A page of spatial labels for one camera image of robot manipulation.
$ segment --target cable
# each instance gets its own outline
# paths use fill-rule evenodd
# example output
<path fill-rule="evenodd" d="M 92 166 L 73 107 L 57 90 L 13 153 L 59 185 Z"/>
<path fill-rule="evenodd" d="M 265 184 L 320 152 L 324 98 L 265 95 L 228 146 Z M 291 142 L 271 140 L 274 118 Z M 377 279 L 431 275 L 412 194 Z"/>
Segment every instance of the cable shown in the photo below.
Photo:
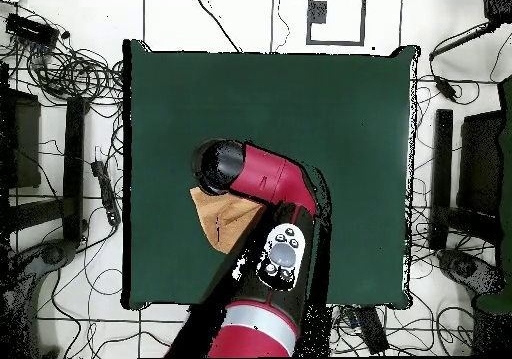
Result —
<path fill-rule="evenodd" d="M 498 60 L 500 59 L 501 51 L 507 44 L 508 40 L 510 40 L 510 38 L 512 38 L 512 32 L 508 35 L 507 39 L 503 42 L 503 44 L 500 47 L 500 50 L 498 51 L 498 54 L 496 55 L 496 61 L 494 62 L 494 66 L 492 67 L 491 73 L 489 74 L 489 79 L 493 82 L 496 82 L 496 81 L 493 80 L 492 74 L 494 73 L 494 70 L 496 69 L 496 66 L 498 65 Z"/>
<path fill-rule="evenodd" d="M 91 297 L 92 297 L 92 292 L 93 291 L 96 291 L 96 292 L 99 292 L 96 288 L 95 288 L 95 285 L 96 283 L 98 282 L 98 280 L 104 275 L 104 274 L 107 274 L 108 272 L 111 272 L 111 271 L 115 271 L 119 274 L 122 274 L 121 271 L 119 271 L 118 269 L 116 268 L 108 268 L 106 270 L 103 270 L 94 280 L 94 282 L 92 283 L 91 285 L 91 290 L 89 292 L 89 299 L 87 300 L 87 317 L 89 319 L 89 328 L 88 328 L 88 333 L 89 331 L 92 329 L 92 327 L 94 326 L 94 333 L 91 334 L 91 336 L 87 337 L 87 344 L 84 345 L 84 348 L 86 346 L 89 346 L 90 350 L 91 350 L 91 354 L 94 355 L 95 352 L 94 352 L 94 335 L 96 334 L 96 323 L 91 323 Z M 100 292 L 100 294 L 102 294 L 103 296 L 112 296 L 114 294 L 117 294 L 119 293 L 120 291 L 122 290 L 122 288 L 120 288 L 119 290 L 115 291 L 115 292 L 112 292 L 112 293 L 105 293 L 105 292 Z"/>
<path fill-rule="evenodd" d="M 110 233 L 105 236 L 104 238 L 102 238 L 101 240 L 98 240 L 96 242 L 94 242 L 93 244 L 87 246 L 87 249 L 90 249 L 91 247 L 94 247 L 96 246 L 97 244 L 100 244 L 106 240 L 108 240 L 109 238 L 111 238 L 115 233 L 117 232 L 117 228 L 113 228 Z M 82 253 L 83 251 L 85 250 L 85 248 L 82 248 L 82 249 L 79 249 L 77 250 L 76 255 Z M 92 259 L 86 264 L 86 266 L 90 265 L 92 261 L 94 261 L 94 258 L 96 257 L 97 253 L 92 257 Z M 71 280 L 68 281 L 67 284 L 65 284 L 58 292 L 55 293 L 55 296 L 57 296 L 60 292 L 62 292 L 62 290 L 64 290 L 67 286 L 69 286 L 74 280 L 76 280 L 80 274 L 82 274 L 82 272 L 84 271 L 84 269 L 82 268 Z M 45 303 L 43 303 L 38 309 L 37 309 L 37 312 L 39 312 L 44 306 L 46 306 L 48 303 L 50 303 L 51 299 L 47 300 Z"/>
<path fill-rule="evenodd" d="M 446 339 L 443 338 L 443 336 L 441 335 L 441 331 L 440 331 L 440 319 L 441 319 L 441 316 L 447 312 L 447 311 L 450 311 L 450 310 L 458 310 L 460 312 L 463 312 L 465 313 L 466 315 L 469 315 L 471 318 L 474 318 L 473 314 L 471 314 L 467 309 L 464 309 L 464 308 L 461 308 L 460 306 L 448 306 L 446 308 L 444 308 L 443 310 L 441 310 L 438 314 L 437 314 L 437 318 L 436 318 L 436 331 L 437 331 L 437 336 L 438 336 L 438 339 L 439 339 L 439 343 L 441 345 L 441 348 L 443 349 L 443 352 L 447 355 L 447 356 L 451 356 L 450 353 L 448 352 L 448 350 L 446 349 L 446 346 L 444 345 L 444 342 L 447 341 Z M 459 341 L 461 341 L 463 344 L 465 344 L 466 346 L 470 347 L 470 348 L 473 348 L 473 345 L 470 345 L 468 342 L 466 342 L 465 340 L 462 340 L 461 338 L 458 338 Z"/>
<path fill-rule="evenodd" d="M 432 348 L 434 347 L 434 344 L 435 344 L 435 338 L 434 338 L 434 332 L 433 332 L 433 324 L 434 324 L 434 313 L 432 312 L 432 309 L 430 309 L 430 307 L 419 297 L 417 296 L 413 291 L 409 290 L 410 293 L 416 298 L 418 299 L 422 304 L 423 306 L 425 306 L 428 311 L 430 312 L 430 315 L 431 315 L 431 329 L 432 329 L 432 344 L 430 346 L 427 346 L 423 340 L 421 340 L 418 336 L 416 336 L 416 334 L 414 333 L 411 333 L 409 332 L 409 334 L 411 334 L 412 336 L 416 337 L 421 343 L 423 343 L 423 345 L 425 346 L 425 349 L 422 349 L 422 348 L 415 348 L 415 347 L 407 347 L 407 348 L 403 348 L 401 349 L 402 351 L 407 351 L 407 350 L 417 350 L 419 352 L 430 352 L 431 354 L 433 354 L 434 356 L 437 356 L 434 352 L 432 352 Z M 397 320 L 398 324 L 400 324 L 400 326 L 402 328 L 404 328 L 404 325 L 400 322 L 400 320 L 398 319 L 398 317 L 396 316 L 396 311 L 393 310 L 393 314 L 395 316 L 395 319 Z"/>
<path fill-rule="evenodd" d="M 82 324 L 80 324 L 80 322 L 77 321 L 74 317 L 72 317 L 71 315 L 69 315 L 66 312 L 64 312 L 59 307 L 59 305 L 57 305 L 57 302 L 55 302 L 55 291 L 57 290 L 57 287 L 59 286 L 60 276 L 61 276 L 61 270 L 59 268 L 57 270 L 57 282 L 55 283 L 55 286 L 53 287 L 53 291 L 52 291 L 52 295 L 51 295 L 51 299 L 50 300 L 52 301 L 53 306 L 55 307 L 55 309 L 57 309 L 57 311 L 59 311 L 62 315 L 64 315 L 65 317 L 69 318 L 70 320 L 72 320 L 73 322 L 75 322 L 78 325 L 78 332 L 76 333 L 75 337 L 73 338 L 73 341 L 69 344 L 68 348 L 66 349 L 66 352 L 64 353 L 64 359 L 67 359 L 68 353 L 71 350 L 71 347 L 73 346 L 73 344 L 75 343 L 76 339 L 78 339 L 78 336 L 82 332 Z"/>
<path fill-rule="evenodd" d="M 50 234 L 54 233 L 55 231 L 57 231 L 58 229 L 62 228 L 62 225 L 59 225 L 57 228 L 54 228 L 52 231 L 50 231 L 49 233 L 47 233 L 42 239 L 41 239 L 41 242 L 39 244 L 43 244 L 44 241 L 46 240 L 46 237 L 48 237 Z"/>
<path fill-rule="evenodd" d="M 171 347 L 170 344 L 164 342 L 163 340 L 160 340 L 158 337 L 156 337 L 154 334 L 151 334 L 150 332 L 148 331 L 140 331 L 139 333 L 136 333 L 136 334 L 133 334 L 131 336 L 128 336 L 128 337 L 124 337 L 124 338 L 120 338 L 120 339 L 111 339 L 111 340 L 107 340 L 105 342 L 103 342 L 101 344 L 101 346 L 98 348 L 98 350 L 96 350 L 96 352 L 94 353 L 92 359 L 95 359 L 98 357 L 98 354 L 100 353 L 100 350 L 103 349 L 104 346 L 108 345 L 109 343 L 121 343 L 121 342 L 126 342 L 128 340 L 131 340 L 131 339 L 135 339 L 136 337 L 139 337 L 144 334 L 146 336 L 149 336 L 151 337 L 153 340 L 155 340 L 156 342 L 160 343 L 162 346 L 165 346 L 165 347 Z"/>
<path fill-rule="evenodd" d="M 465 34 L 469 33 L 470 31 L 472 31 L 472 30 L 474 30 L 474 29 L 478 29 L 478 28 L 481 28 L 481 27 L 484 27 L 484 26 L 487 26 L 487 25 L 489 25 L 489 22 L 484 22 L 484 23 L 481 23 L 481 24 L 475 25 L 475 26 L 473 26 L 473 27 L 471 27 L 471 28 L 467 29 L 466 31 L 463 31 L 463 32 L 461 32 L 461 33 L 459 33 L 459 34 L 455 34 L 455 35 L 452 35 L 451 37 L 448 37 L 448 38 L 444 39 L 443 41 L 439 42 L 439 43 L 434 47 L 434 50 L 432 50 L 432 53 L 435 53 L 435 52 L 437 51 L 437 49 L 439 48 L 439 46 L 441 46 L 442 44 L 446 43 L 447 41 L 453 40 L 454 38 L 457 38 L 457 37 L 461 37 L 461 36 L 463 36 L 463 35 L 465 35 Z M 429 59 L 429 63 L 430 63 L 430 73 L 431 73 L 431 75 L 432 75 L 433 77 L 436 77 L 437 75 L 435 75 L 435 73 L 434 73 L 434 67 L 433 67 L 433 64 L 432 64 L 432 63 L 433 63 L 433 61 L 434 61 L 434 59 L 433 59 L 433 58 L 432 58 L 432 59 Z M 444 78 L 444 77 L 439 77 L 439 78 L 444 79 L 444 80 L 446 80 L 446 81 L 451 81 L 451 80 L 449 80 L 449 79 L 447 79 L 447 78 Z M 473 81 L 473 80 L 464 80 L 464 81 L 466 81 L 466 82 L 471 82 L 471 83 L 479 83 L 479 81 Z"/>
<path fill-rule="evenodd" d="M 458 102 L 455 99 L 453 101 L 455 103 L 457 103 L 458 105 L 462 105 L 462 106 L 467 106 L 467 105 L 470 105 L 471 103 L 476 102 L 478 100 L 478 98 L 480 97 L 480 84 L 475 83 L 475 85 L 476 85 L 477 92 L 476 92 L 476 97 L 473 100 L 470 100 L 469 102 L 466 102 L 466 103 Z"/>
<path fill-rule="evenodd" d="M 58 153 L 50 153 L 50 152 L 41 152 L 41 151 L 38 151 L 38 153 L 40 155 L 51 155 L 51 156 L 61 156 L 61 157 L 68 157 L 68 158 L 73 158 L 73 159 L 77 159 L 79 161 L 82 161 L 84 163 L 86 163 L 87 165 L 91 165 L 91 163 L 83 158 L 78 158 L 76 156 L 69 156 L 69 155 L 66 155 L 65 153 L 62 153 L 59 149 L 59 146 L 57 145 L 57 141 L 56 140 L 48 140 L 48 141 L 45 141 L 45 142 L 42 142 L 42 143 L 38 143 L 39 145 L 44 145 L 44 144 L 49 144 L 49 143 L 53 143 L 55 145 L 55 148 L 57 149 L 57 152 Z"/>
<path fill-rule="evenodd" d="M 288 26 L 288 24 L 284 21 L 284 19 L 281 17 L 281 13 L 280 13 L 280 9 L 281 9 L 281 0 L 279 0 L 279 3 L 277 4 L 277 16 L 279 17 L 279 19 L 281 20 L 281 22 L 283 24 L 286 25 L 286 29 L 288 30 L 288 33 L 286 34 L 286 38 L 284 39 L 284 42 L 283 44 L 280 44 L 279 46 L 277 46 L 276 48 L 276 53 L 277 51 L 279 50 L 279 48 L 283 47 L 286 42 L 288 41 L 288 37 L 290 36 L 290 27 Z"/>
<path fill-rule="evenodd" d="M 357 349 L 356 349 L 356 348 L 354 348 L 354 347 L 353 347 L 349 342 L 347 342 L 343 337 L 341 338 L 341 341 L 342 341 L 343 343 L 345 343 L 345 344 L 349 347 L 349 349 L 350 349 L 352 352 L 354 352 L 354 353 L 355 353 L 355 355 L 356 355 L 358 358 L 360 358 L 360 355 L 359 355 L 359 353 L 357 353 Z"/>
<path fill-rule="evenodd" d="M 210 12 L 206 7 L 204 7 L 204 4 L 201 0 L 197 0 L 197 2 L 199 3 L 199 6 L 201 6 L 201 8 L 206 12 L 208 13 L 208 15 L 210 15 L 210 17 L 215 21 L 215 23 L 219 26 L 220 30 L 222 31 L 222 33 L 224 34 L 224 36 L 228 39 L 228 41 L 231 43 L 231 45 L 233 46 L 233 48 L 238 52 L 243 52 L 242 49 L 239 49 L 235 43 L 233 43 L 233 40 L 231 40 L 231 38 L 229 37 L 229 35 L 226 33 L 226 31 L 224 30 L 224 28 L 222 27 L 222 25 L 220 24 L 219 20 L 213 15 L 212 12 Z"/>
<path fill-rule="evenodd" d="M 89 221 L 92 219 L 92 216 L 94 215 L 94 213 L 95 213 L 96 211 L 100 210 L 100 209 L 103 209 L 103 207 L 96 208 L 96 209 L 91 213 L 91 216 L 89 217 Z M 89 224 L 89 226 L 87 227 L 87 238 L 89 238 L 90 228 L 91 228 L 91 225 Z M 106 242 L 107 240 L 108 240 L 108 239 L 105 239 L 105 240 L 101 243 L 101 246 L 100 246 L 100 248 L 98 249 L 98 251 L 96 252 L 96 254 L 98 254 L 98 253 L 99 253 L 99 251 L 103 248 L 103 246 L 105 245 L 105 242 Z M 87 283 L 88 283 L 88 284 L 89 284 L 89 286 L 91 287 L 91 291 L 92 291 L 92 290 L 94 290 L 94 291 L 95 291 L 96 293 L 98 293 L 98 294 L 101 294 L 101 295 L 104 295 L 104 296 L 110 296 L 110 295 L 111 295 L 110 293 L 104 293 L 104 292 L 99 291 L 98 289 L 96 289 L 96 288 L 94 287 L 94 285 L 95 285 L 96 281 L 98 281 L 98 278 L 96 278 L 96 280 L 95 280 L 93 283 L 91 283 L 91 281 L 90 281 L 90 279 L 89 279 L 89 275 L 87 274 L 87 265 L 88 265 L 88 264 L 86 264 L 86 261 L 87 261 L 87 249 L 88 249 L 88 247 L 87 247 L 87 243 L 88 243 L 88 240 L 86 240 L 86 242 L 85 242 L 85 248 L 84 248 L 84 268 L 83 268 L 83 271 L 84 271 L 84 274 L 85 274 L 85 279 L 87 280 Z M 117 270 L 117 269 L 113 269 L 113 268 L 107 269 L 107 270 L 105 270 L 105 271 L 118 271 L 118 272 L 120 272 L 119 270 Z"/>
<path fill-rule="evenodd" d="M 44 24 L 63 31 L 63 35 L 68 33 L 62 26 L 50 22 L 41 15 L 29 9 L 20 8 L 31 14 L 29 18 L 37 17 Z M 27 69 L 34 85 L 41 89 L 45 98 L 53 106 L 65 106 L 65 104 L 55 103 L 49 96 L 65 100 L 66 97 L 76 95 L 89 98 L 91 104 L 113 104 L 120 106 L 121 102 L 118 98 L 114 97 L 114 94 L 116 92 L 120 94 L 122 91 L 122 62 L 117 62 L 110 69 L 108 62 L 100 54 L 88 49 L 75 50 L 71 47 L 70 39 L 68 39 L 69 44 L 66 45 L 61 37 L 59 37 L 58 44 L 54 50 L 44 53 L 27 47 L 20 50 L 18 39 L 11 38 L 7 54 L 12 55 L 16 53 L 27 58 L 25 69 Z M 113 102 L 105 103 L 105 101 L 100 101 L 100 99 L 108 98 L 113 99 Z M 118 109 L 114 114 L 106 116 L 94 108 L 91 108 L 91 110 L 105 118 L 112 118 L 119 112 Z"/>

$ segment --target green table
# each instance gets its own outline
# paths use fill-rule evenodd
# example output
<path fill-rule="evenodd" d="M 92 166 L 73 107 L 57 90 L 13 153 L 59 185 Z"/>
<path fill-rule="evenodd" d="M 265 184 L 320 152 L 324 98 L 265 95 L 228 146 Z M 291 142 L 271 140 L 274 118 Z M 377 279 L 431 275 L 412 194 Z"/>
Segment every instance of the green table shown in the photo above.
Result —
<path fill-rule="evenodd" d="M 333 204 L 329 303 L 406 307 L 415 53 L 152 53 L 132 41 L 131 300 L 201 300 L 224 255 L 199 224 L 190 160 L 199 143 L 222 137 L 323 172 Z"/>

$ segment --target connector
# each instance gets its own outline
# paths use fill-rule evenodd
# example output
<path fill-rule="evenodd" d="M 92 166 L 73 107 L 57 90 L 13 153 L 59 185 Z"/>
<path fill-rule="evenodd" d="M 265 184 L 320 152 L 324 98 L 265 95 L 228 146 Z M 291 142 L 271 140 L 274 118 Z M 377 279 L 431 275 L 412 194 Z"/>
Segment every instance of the connector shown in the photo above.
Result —
<path fill-rule="evenodd" d="M 121 223 L 121 215 L 117 208 L 115 193 L 108 176 L 107 168 L 101 161 L 91 163 L 92 175 L 94 175 L 100 184 L 101 202 L 107 212 L 108 223 L 112 227 L 117 227 Z"/>
<path fill-rule="evenodd" d="M 439 92 L 446 97 L 447 99 L 450 99 L 451 101 L 455 101 L 455 89 L 450 85 L 448 81 L 446 81 L 444 78 L 440 78 L 438 76 L 434 76 L 434 81 L 436 82 L 436 87 L 439 90 Z"/>
<path fill-rule="evenodd" d="M 353 309 L 344 307 L 341 311 L 343 321 L 352 329 L 355 330 L 359 327 L 359 321 Z"/>

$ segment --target white stripe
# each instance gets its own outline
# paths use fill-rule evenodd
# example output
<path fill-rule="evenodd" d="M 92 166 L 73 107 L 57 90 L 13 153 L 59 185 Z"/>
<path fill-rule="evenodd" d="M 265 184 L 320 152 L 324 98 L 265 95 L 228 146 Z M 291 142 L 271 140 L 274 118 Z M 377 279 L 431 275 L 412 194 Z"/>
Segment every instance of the white stripe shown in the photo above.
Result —
<path fill-rule="evenodd" d="M 288 355 L 292 356 L 295 348 L 295 333 L 282 318 L 266 309 L 250 306 L 235 305 L 228 308 L 222 326 L 238 325 L 249 327 L 265 333 L 281 344 Z"/>

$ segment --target paper bag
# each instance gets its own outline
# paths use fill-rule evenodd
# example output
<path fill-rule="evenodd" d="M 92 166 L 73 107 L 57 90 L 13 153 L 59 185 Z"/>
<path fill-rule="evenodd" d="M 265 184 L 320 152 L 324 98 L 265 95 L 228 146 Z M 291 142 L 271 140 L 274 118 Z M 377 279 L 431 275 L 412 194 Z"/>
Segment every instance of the paper bag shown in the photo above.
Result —
<path fill-rule="evenodd" d="M 209 196 L 199 187 L 191 189 L 190 195 L 206 238 L 222 253 L 229 253 L 262 207 L 259 203 L 230 193 Z"/>

